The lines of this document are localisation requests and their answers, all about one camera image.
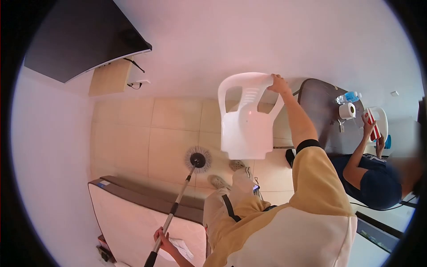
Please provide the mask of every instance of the person in navy shirt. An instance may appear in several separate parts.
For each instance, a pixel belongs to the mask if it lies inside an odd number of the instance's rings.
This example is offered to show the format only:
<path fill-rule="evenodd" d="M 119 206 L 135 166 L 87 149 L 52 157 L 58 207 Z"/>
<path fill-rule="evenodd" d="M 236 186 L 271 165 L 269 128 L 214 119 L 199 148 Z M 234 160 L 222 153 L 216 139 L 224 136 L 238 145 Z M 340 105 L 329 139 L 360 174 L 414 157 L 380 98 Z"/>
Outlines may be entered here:
<path fill-rule="evenodd" d="M 423 164 L 420 158 L 382 160 L 384 137 L 377 139 L 376 156 L 363 154 L 374 125 L 365 123 L 363 138 L 353 154 L 330 156 L 345 192 L 370 208 L 387 209 L 406 195 L 419 195 Z"/>

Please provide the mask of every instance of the black sleeve cuff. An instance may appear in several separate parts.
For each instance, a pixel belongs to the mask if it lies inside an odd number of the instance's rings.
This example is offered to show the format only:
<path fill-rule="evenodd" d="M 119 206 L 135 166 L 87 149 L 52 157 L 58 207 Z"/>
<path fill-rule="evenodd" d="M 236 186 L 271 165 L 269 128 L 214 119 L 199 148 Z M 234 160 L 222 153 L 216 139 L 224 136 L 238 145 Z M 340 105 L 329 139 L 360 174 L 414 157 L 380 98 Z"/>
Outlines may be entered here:
<path fill-rule="evenodd" d="M 301 150 L 303 150 L 306 147 L 320 147 L 320 144 L 319 144 L 319 141 L 314 140 L 314 139 L 304 140 L 296 148 L 296 153 L 298 154 L 298 152 L 300 152 Z"/>

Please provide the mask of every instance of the hand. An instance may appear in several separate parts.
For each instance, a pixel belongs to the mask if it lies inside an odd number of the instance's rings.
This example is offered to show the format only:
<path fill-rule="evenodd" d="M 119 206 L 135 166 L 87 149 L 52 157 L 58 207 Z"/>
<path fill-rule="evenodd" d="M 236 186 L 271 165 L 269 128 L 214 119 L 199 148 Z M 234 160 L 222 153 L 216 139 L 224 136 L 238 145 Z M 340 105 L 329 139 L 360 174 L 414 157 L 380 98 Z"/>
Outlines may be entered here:
<path fill-rule="evenodd" d="M 365 124 L 363 125 L 363 137 L 368 138 L 371 135 L 372 131 L 374 130 L 375 125 L 377 125 L 377 122 L 374 121 L 373 124 L 369 124 L 365 120 L 363 120 L 363 123 Z"/>
<path fill-rule="evenodd" d="M 381 134 L 381 137 L 377 139 L 376 142 L 377 147 L 375 151 L 377 152 L 377 156 L 383 153 L 384 148 L 386 147 L 386 143 L 384 142 L 384 135 Z"/>
<path fill-rule="evenodd" d="M 163 234 L 163 227 L 160 227 L 157 229 L 157 231 L 154 233 L 154 241 L 157 241 L 159 238 L 161 239 L 160 248 L 172 255 L 175 251 L 177 251 L 177 248 L 172 245 L 172 243 L 169 241 L 169 233 L 164 236 Z"/>
<path fill-rule="evenodd" d="M 279 93 L 279 94 L 291 94 L 291 88 L 289 88 L 288 83 L 283 79 L 279 74 L 272 74 L 273 85 L 267 87 L 267 90 Z"/>

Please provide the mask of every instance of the plastic bottle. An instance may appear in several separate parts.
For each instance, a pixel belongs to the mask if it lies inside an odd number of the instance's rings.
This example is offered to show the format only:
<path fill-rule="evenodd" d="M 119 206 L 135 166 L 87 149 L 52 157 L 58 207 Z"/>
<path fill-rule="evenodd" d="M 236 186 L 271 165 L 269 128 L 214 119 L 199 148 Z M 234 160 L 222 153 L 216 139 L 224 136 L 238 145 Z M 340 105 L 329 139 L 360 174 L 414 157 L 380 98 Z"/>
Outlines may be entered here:
<path fill-rule="evenodd" d="M 348 93 L 345 93 L 345 94 L 340 95 L 339 97 L 337 97 L 335 101 L 339 105 L 344 105 L 344 104 L 347 104 L 347 103 L 354 103 L 354 102 L 358 101 L 361 97 L 362 97 L 361 93 L 348 92 Z"/>

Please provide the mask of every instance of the tiled floor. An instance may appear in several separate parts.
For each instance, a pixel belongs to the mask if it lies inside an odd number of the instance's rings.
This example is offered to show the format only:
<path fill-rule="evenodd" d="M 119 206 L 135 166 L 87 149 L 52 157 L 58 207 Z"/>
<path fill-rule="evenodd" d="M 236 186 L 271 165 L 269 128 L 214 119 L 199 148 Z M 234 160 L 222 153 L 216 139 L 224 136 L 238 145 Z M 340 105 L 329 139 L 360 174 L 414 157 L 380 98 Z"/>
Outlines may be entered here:
<path fill-rule="evenodd" d="M 227 101 L 230 110 L 237 101 Z M 261 103 L 269 112 L 272 104 Z M 209 149 L 212 165 L 193 175 L 186 195 L 206 198 L 214 191 L 207 176 L 216 174 L 231 183 L 233 171 L 220 151 L 221 118 L 218 101 L 200 98 L 139 98 L 97 102 L 92 119 L 92 179 L 114 175 L 153 188 L 178 193 L 188 175 L 184 155 L 199 145 Z M 292 145 L 286 107 L 273 126 L 274 145 Z M 258 177 L 260 191 L 274 205 L 293 195 L 292 170 L 284 150 L 273 150 L 265 160 L 246 160 Z"/>

